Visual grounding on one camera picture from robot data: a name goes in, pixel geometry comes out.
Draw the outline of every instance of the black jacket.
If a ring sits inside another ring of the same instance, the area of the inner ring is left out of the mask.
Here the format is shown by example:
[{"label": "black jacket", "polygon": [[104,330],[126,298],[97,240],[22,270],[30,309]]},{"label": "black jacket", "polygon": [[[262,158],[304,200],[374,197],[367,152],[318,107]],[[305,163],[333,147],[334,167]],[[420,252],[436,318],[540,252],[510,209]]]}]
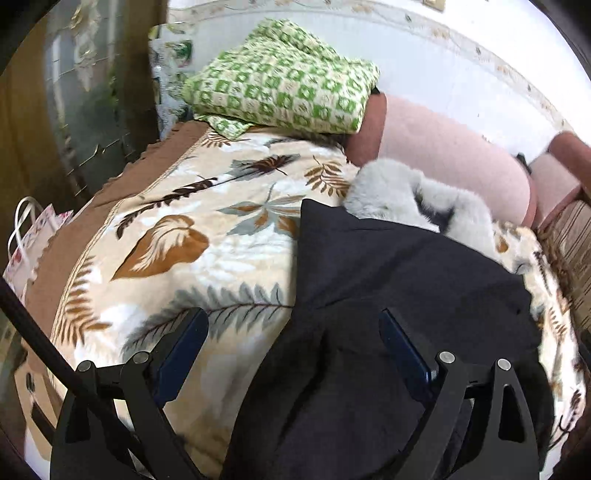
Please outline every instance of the black jacket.
[{"label": "black jacket", "polygon": [[379,337],[390,305],[438,351],[509,359],[545,456],[553,401],[530,301],[520,276],[443,235],[305,200],[296,304],[246,394],[222,480],[361,479],[395,459],[424,409]]}]

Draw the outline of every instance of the fern print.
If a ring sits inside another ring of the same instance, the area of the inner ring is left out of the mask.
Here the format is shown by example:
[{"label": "fern print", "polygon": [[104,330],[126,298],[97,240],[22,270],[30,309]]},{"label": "fern print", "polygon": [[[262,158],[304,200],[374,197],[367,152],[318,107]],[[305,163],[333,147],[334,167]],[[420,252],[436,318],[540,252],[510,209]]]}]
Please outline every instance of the fern print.
[{"label": "fern print", "polygon": [[304,176],[308,179],[306,185],[312,185],[312,190],[320,188],[320,193],[326,192],[329,197],[336,194],[338,197],[345,198],[350,184],[340,176],[340,164],[334,160],[320,163],[316,157],[313,158],[318,166],[305,173]]},{"label": "fern print", "polygon": [[264,330],[273,325],[280,314],[291,310],[293,305],[287,304],[283,290],[275,284],[270,292],[263,287],[251,287],[242,283],[237,292],[227,288],[219,291],[209,287],[201,293],[197,288],[177,290],[174,299],[161,312],[150,316],[143,325],[133,331],[123,347],[124,358],[133,353],[154,346],[158,340],[171,332],[183,318],[185,310],[199,307],[209,315],[209,336],[219,340],[224,332],[234,324],[236,332],[246,328],[251,330],[261,325]]},{"label": "fern print", "polygon": [[551,294],[550,286],[548,285],[548,275],[546,273],[546,257],[540,251],[533,253],[538,270],[540,271],[540,275],[542,276],[542,280],[544,281],[544,287]]},{"label": "fern print", "polygon": [[57,338],[62,343],[76,346],[79,341],[84,345],[87,332],[106,330],[111,326],[108,322],[99,321],[88,296],[88,280],[85,277],[92,272],[93,261],[93,256],[84,260],[68,293],[64,313],[56,330]]},{"label": "fern print", "polygon": [[550,315],[550,325],[552,327],[552,332],[554,333],[556,341],[558,343],[564,342],[564,337],[566,336],[568,328],[566,325],[561,323],[562,316],[558,318],[553,307],[550,307],[548,313]]},{"label": "fern print", "polygon": [[555,447],[565,436],[567,436],[570,432],[573,431],[576,420],[580,418],[581,412],[579,410],[582,403],[581,400],[581,392],[579,390],[576,390],[570,399],[569,416],[567,419],[565,419],[564,416],[560,417],[560,421],[555,431],[553,431],[552,438],[554,439],[558,435],[558,432],[560,432],[560,435],[553,442],[550,443],[548,449],[552,449],[553,447]]}]

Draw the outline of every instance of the white fur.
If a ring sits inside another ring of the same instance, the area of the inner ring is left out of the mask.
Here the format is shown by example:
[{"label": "white fur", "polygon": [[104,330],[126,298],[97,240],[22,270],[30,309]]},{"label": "white fur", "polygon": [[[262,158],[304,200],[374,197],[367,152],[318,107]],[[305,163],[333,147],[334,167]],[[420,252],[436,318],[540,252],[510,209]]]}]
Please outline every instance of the white fur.
[{"label": "white fur", "polygon": [[414,197],[423,172],[394,160],[378,159],[364,166],[343,205],[357,218],[375,218],[439,233],[439,227],[418,211]]},{"label": "white fur", "polygon": [[366,164],[354,179],[345,209],[357,218],[375,218],[417,226],[439,233],[418,209],[446,213],[453,210],[445,235],[481,254],[497,259],[492,218],[475,193],[428,179],[422,171],[389,158]]}]

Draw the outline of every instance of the white bag handle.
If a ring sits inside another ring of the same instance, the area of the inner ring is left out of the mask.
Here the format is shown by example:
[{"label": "white bag handle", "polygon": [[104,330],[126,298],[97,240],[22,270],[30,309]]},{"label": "white bag handle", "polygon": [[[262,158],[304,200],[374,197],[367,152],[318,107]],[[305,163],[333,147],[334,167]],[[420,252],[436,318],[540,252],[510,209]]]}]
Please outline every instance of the white bag handle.
[{"label": "white bag handle", "polygon": [[[19,216],[19,211],[21,210],[21,206],[25,202],[28,202],[27,206],[25,207],[21,216]],[[10,251],[10,244],[12,243],[12,239],[16,238],[17,248],[21,250],[22,260],[26,263],[27,268],[29,268],[29,269],[31,268],[31,263],[29,262],[29,257],[27,256],[27,252],[25,251],[25,247],[22,244],[21,227],[22,227],[22,224],[25,222],[27,215],[31,219],[31,224],[35,223],[35,220],[37,220],[37,215],[35,214],[35,208],[37,208],[39,213],[41,213],[43,211],[43,208],[41,208],[41,205],[39,204],[39,202],[36,201],[33,197],[24,197],[20,202],[18,202],[17,209],[14,212],[14,231],[12,232],[12,234],[10,235],[10,238],[8,239],[8,246],[7,246],[8,261],[10,262],[10,259],[12,258],[12,253]],[[48,222],[53,230],[53,233],[56,233],[57,229],[58,229],[56,219],[53,217],[48,217]]]}]

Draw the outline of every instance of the brown leaf print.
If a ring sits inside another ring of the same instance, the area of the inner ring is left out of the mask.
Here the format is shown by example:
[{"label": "brown leaf print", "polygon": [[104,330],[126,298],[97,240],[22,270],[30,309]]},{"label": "brown leaf print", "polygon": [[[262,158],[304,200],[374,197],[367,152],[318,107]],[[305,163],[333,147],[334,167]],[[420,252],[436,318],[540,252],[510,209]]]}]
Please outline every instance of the brown leaf print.
[{"label": "brown leaf print", "polygon": [[209,247],[208,238],[191,228],[184,215],[167,215],[139,239],[111,280],[142,278],[170,270],[177,263],[192,263]]},{"label": "brown leaf print", "polygon": [[556,315],[556,311],[553,307],[550,307],[548,312],[550,315],[550,325],[552,325],[552,332],[554,333],[554,337],[556,338],[556,341],[558,343],[562,343],[567,332],[566,325],[562,324],[562,317],[558,318],[558,316]]},{"label": "brown leaf print", "polygon": [[279,230],[289,232],[290,236],[293,238],[297,237],[298,225],[292,217],[280,216],[279,220],[277,221],[277,228]]},{"label": "brown leaf print", "polygon": [[562,397],[562,381],[561,380],[550,382],[550,388],[552,390],[553,396]]},{"label": "brown leaf print", "polygon": [[[297,237],[300,205],[305,195],[289,195],[271,200],[273,187],[274,184],[262,203],[240,202],[218,210],[226,215],[249,216],[230,230],[228,235],[253,235],[273,225],[277,233]],[[250,215],[255,212],[258,212],[256,216]]]},{"label": "brown leaf print", "polygon": [[499,236],[496,242],[496,251],[500,254],[504,254],[507,250],[509,250],[509,244],[505,237]]},{"label": "brown leaf print", "polygon": [[540,275],[542,276],[542,280],[544,282],[544,287],[546,288],[546,291],[548,293],[551,293],[550,286],[548,285],[548,274],[546,272],[546,268],[547,268],[546,258],[544,256],[544,254],[540,251],[534,252],[534,258],[535,258],[535,262],[538,266],[538,270],[540,272]]},{"label": "brown leaf print", "polygon": [[173,200],[178,200],[181,198],[188,198],[189,195],[195,192],[200,192],[201,190],[206,190],[209,187],[213,187],[214,185],[221,184],[225,182],[217,183],[217,177],[213,177],[211,179],[205,179],[196,181],[194,183],[189,183],[183,187],[179,187],[178,189],[174,189],[172,193],[164,195],[162,198],[156,200],[155,202],[150,202],[145,207],[140,208],[134,212],[131,212],[123,217],[117,227],[117,238],[121,239],[123,236],[123,232],[125,229],[133,223],[133,221],[139,217],[142,213],[147,212],[148,210],[152,210],[155,208],[160,208],[163,204],[170,205]]},{"label": "brown leaf print", "polygon": [[579,405],[581,403],[581,392],[579,390],[577,390],[574,394],[573,397],[570,399],[570,408],[573,411],[577,411],[577,409],[579,408]]},{"label": "brown leaf print", "polygon": [[199,144],[200,147],[206,147],[206,148],[211,148],[211,147],[215,147],[215,148],[220,148],[222,146],[227,146],[229,147],[230,145],[232,145],[232,143],[236,143],[236,142],[244,142],[246,140],[246,138],[243,138],[241,140],[228,140],[226,137],[221,136],[220,134],[216,133],[214,130],[209,130],[204,136],[203,136],[203,140],[201,140],[201,143]]},{"label": "brown leaf print", "polygon": [[299,158],[300,154],[296,153],[290,155],[270,155],[260,160],[233,160],[230,165],[232,169],[228,174],[232,175],[236,180],[255,179],[274,171],[287,176],[287,173],[282,171],[282,168]]},{"label": "brown leaf print", "polygon": [[64,313],[59,318],[56,329],[57,338],[61,343],[71,343],[76,346],[80,341],[84,345],[86,332],[98,332],[111,326],[108,322],[99,321],[88,296],[86,276],[92,272],[93,261],[93,256],[84,260],[70,287]]},{"label": "brown leaf print", "polygon": [[318,166],[305,173],[304,176],[308,179],[306,185],[312,185],[312,190],[320,188],[320,193],[327,193],[329,197],[336,194],[345,198],[349,190],[349,182],[340,176],[340,164],[334,160],[320,163],[316,157],[314,160]]}]

